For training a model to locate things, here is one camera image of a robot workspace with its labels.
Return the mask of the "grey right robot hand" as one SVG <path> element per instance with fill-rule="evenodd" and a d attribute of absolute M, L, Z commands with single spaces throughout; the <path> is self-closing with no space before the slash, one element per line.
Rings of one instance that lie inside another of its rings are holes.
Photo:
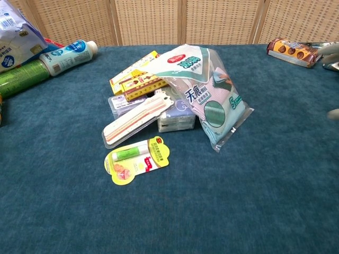
<path fill-rule="evenodd" d="M 323 56 L 321 60 L 323 68 L 338 71 L 338 43 L 327 44 L 319 48 L 318 53 Z"/>

